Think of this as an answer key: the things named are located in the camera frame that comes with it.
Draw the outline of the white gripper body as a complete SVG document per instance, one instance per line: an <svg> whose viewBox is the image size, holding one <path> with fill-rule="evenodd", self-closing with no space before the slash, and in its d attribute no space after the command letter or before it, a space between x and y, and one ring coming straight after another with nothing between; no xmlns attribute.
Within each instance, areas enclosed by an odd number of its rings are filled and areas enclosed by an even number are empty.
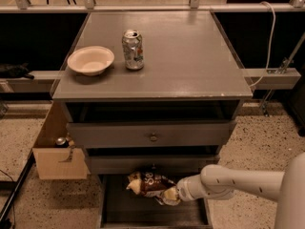
<svg viewBox="0 0 305 229"><path fill-rule="evenodd" d="M180 179L176 184L176 189L182 201L193 201L207 196L200 175Z"/></svg>

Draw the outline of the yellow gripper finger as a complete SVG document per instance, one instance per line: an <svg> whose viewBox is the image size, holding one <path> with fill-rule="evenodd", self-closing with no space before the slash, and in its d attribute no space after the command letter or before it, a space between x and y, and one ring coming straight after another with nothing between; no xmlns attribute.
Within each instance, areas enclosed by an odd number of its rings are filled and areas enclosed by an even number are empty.
<svg viewBox="0 0 305 229"><path fill-rule="evenodd" d="M166 205L170 206L176 206L181 202L181 199L175 186L165 190L162 193L162 199Z"/></svg>

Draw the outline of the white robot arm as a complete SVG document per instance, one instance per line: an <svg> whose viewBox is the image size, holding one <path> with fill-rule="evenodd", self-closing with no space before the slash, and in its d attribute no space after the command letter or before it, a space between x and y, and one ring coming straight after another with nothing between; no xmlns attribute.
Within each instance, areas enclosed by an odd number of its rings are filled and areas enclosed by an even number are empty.
<svg viewBox="0 0 305 229"><path fill-rule="evenodd" d="M228 199L234 190L277 203L274 229L305 229L305 154L291 160L284 172L229 169L207 165L199 175L184 177L165 190L166 204L200 198Z"/></svg>

